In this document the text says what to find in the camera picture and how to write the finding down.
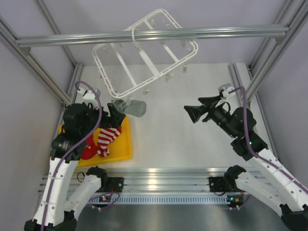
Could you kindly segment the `grey sock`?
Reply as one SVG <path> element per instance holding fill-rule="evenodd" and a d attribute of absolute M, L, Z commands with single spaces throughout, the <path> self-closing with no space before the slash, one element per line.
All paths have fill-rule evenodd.
<path fill-rule="evenodd" d="M 134 117 L 142 117 L 147 110 L 147 104 L 144 101 L 131 100 L 115 100 L 113 102 L 115 109 L 123 114 L 132 115 Z"/>

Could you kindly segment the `white plastic clip hanger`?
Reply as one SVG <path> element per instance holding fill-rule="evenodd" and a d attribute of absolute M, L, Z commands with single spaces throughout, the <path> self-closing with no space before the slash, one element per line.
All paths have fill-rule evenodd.
<path fill-rule="evenodd" d="M 96 45 L 92 56 L 110 95 L 115 99 L 128 97 L 187 65 L 199 50 L 192 39 L 137 41 L 137 32 L 143 30 L 180 28 L 166 10 L 157 9 L 126 29 L 132 42 Z"/>

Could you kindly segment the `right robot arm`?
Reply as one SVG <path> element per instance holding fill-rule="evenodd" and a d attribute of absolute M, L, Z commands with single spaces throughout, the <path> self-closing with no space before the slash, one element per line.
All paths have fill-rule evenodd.
<path fill-rule="evenodd" d="M 258 180 L 239 165 L 224 173 L 230 191 L 245 191 L 270 207 L 291 231 L 308 229 L 308 190 L 274 156 L 268 145 L 254 132 L 256 120 L 250 110 L 238 107 L 233 113 L 224 109 L 221 97 L 198 98 L 200 106 L 184 106 L 193 123 L 202 116 L 226 132 L 235 153 L 254 166 L 269 184 Z"/>

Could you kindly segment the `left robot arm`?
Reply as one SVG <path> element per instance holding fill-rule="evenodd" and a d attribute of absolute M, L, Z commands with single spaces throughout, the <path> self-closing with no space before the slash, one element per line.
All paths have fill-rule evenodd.
<path fill-rule="evenodd" d="M 77 220 L 89 200 L 120 194 L 124 179 L 108 177 L 107 171 L 91 167 L 71 196 L 71 178 L 86 148 L 86 140 L 97 128 L 119 128 L 126 117 L 108 103 L 102 106 L 74 103 L 67 107 L 61 133 L 51 144 L 50 169 L 44 193 L 34 217 L 25 223 L 26 231 L 74 231 Z"/>

